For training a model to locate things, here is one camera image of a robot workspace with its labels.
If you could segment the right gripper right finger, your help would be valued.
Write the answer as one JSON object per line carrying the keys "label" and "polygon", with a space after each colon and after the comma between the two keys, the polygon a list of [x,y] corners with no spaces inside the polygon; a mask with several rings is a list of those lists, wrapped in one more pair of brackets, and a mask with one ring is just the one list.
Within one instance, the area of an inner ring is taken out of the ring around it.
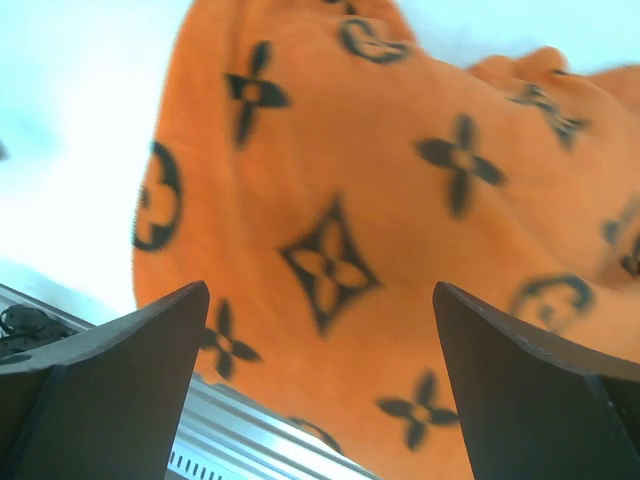
{"label": "right gripper right finger", "polygon": [[433,307],[475,478],[638,478],[638,364],[449,283],[437,283]]}

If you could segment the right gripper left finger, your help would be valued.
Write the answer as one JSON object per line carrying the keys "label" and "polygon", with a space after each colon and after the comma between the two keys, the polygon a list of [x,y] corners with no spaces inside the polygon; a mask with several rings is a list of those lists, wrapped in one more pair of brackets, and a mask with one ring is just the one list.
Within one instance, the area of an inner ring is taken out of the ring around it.
{"label": "right gripper left finger", "polygon": [[209,290],[1,360],[4,479],[162,479],[201,344]]}

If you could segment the orange patterned pillowcase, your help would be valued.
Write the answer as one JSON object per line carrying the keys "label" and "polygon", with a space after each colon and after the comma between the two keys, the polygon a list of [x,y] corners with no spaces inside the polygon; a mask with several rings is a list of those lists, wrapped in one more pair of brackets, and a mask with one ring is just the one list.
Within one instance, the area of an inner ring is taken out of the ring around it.
{"label": "orange patterned pillowcase", "polygon": [[139,306],[202,280],[195,363],[385,479],[468,479],[448,282],[639,358],[639,69],[462,69],[391,1],[196,1],[136,213]]}

